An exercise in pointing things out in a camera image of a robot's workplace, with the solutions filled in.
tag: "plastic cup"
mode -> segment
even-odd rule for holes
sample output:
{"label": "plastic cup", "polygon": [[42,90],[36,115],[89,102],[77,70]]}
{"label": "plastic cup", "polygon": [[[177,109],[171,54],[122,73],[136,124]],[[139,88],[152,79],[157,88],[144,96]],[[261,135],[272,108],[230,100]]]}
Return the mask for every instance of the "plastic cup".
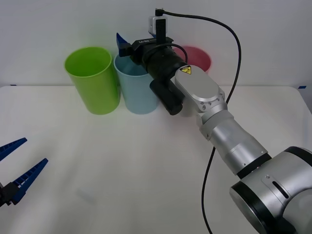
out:
{"label": "plastic cup", "polygon": [[[208,72],[211,67],[211,58],[210,56],[203,50],[192,47],[192,46],[182,46],[188,56],[188,64],[200,67],[203,71]],[[174,48],[174,51],[185,60],[184,53],[178,49]]]}
{"label": "plastic cup", "polygon": [[86,47],[73,52],[65,61],[65,70],[91,113],[103,115],[117,108],[117,76],[106,49]]}
{"label": "plastic cup", "polygon": [[114,59],[114,66],[128,110],[135,114],[147,114],[155,110],[159,100],[150,89],[153,78],[146,70],[133,63],[130,57],[119,55]]}

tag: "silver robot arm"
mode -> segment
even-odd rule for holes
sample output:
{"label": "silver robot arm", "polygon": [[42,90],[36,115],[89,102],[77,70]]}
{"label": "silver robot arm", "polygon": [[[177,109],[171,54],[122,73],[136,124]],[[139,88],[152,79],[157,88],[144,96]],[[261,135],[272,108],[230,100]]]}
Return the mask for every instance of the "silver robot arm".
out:
{"label": "silver robot arm", "polygon": [[196,109],[203,136],[241,179],[230,195],[253,227],[260,234],[312,233],[311,152],[290,147],[271,158],[234,120],[224,92],[200,68],[183,66],[172,81]]}

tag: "light blue cup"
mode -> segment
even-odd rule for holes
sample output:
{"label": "light blue cup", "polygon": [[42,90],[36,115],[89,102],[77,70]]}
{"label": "light blue cup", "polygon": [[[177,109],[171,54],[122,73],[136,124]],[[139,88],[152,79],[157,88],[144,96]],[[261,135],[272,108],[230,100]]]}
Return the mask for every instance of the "light blue cup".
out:
{"label": "light blue cup", "polygon": [[153,78],[142,66],[136,65],[130,57],[114,59],[123,98],[129,111],[135,114],[147,114],[155,110],[158,98],[150,89]]}

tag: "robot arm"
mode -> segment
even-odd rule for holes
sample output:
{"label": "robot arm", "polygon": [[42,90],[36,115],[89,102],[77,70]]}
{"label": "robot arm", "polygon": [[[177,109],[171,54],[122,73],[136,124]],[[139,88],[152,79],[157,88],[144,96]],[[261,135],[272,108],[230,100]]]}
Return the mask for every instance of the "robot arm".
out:
{"label": "robot arm", "polygon": [[175,85],[196,109],[200,132],[235,175],[243,178],[271,159],[268,151],[234,120],[224,92],[199,67],[179,68]]}
{"label": "robot arm", "polygon": [[230,195],[260,234],[312,233],[312,192],[307,192],[312,191],[312,153],[290,147],[271,158],[234,120],[220,87],[173,51],[177,45],[165,37],[165,20],[162,15],[150,17],[154,39],[131,45],[118,34],[119,55],[131,56],[153,77],[150,88],[169,114],[176,115],[186,102],[191,103],[201,133],[241,179],[230,188]]}

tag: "white background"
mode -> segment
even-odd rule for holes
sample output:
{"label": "white background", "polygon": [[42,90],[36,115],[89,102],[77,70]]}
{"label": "white background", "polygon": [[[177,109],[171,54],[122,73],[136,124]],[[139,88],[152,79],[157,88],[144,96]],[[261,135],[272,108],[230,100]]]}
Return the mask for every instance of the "white background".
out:
{"label": "white background", "polygon": [[[200,194],[212,144],[195,118],[162,105],[135,115],[122,99],[93,115],[71,86],[2,87],[0,110],[0,146],[28,139],[1,161],[1,183],[49,160],[18,205],[0,208],[1,234],[208,233]],[[229,111],[271,156],[312,150],[312,115],[292,87],[238,86]],[[238,181],[216,152],[205,192],[214,234],[257,234],[230,198]]]}
{"label": "white background", "polygon": [[[305,84],[312,66],[311,0],[1,0],[0,86],[71,84],[66,57],[84,46],[116,53],[116,32],[129,42],[148,38],[156,7],[197,14],[231,26],[242,44],[239,84]],[[212,57],[211,77],[232,84],[237,46],[224,28],[169,17],[177,43],[201,47]]]}

